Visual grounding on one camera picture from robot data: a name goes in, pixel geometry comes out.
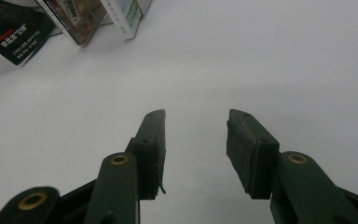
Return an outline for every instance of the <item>white surface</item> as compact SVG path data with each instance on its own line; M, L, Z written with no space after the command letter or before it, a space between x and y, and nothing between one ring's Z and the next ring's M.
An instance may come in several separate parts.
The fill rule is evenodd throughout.
M137 37L114 26L86 49L51 38L23 67L0 57L0 209L34 186L64 194L167 111L167 195L142 223L273 223L226 156L228 110L281 151L312 156L358 193L358 1L154 0Z

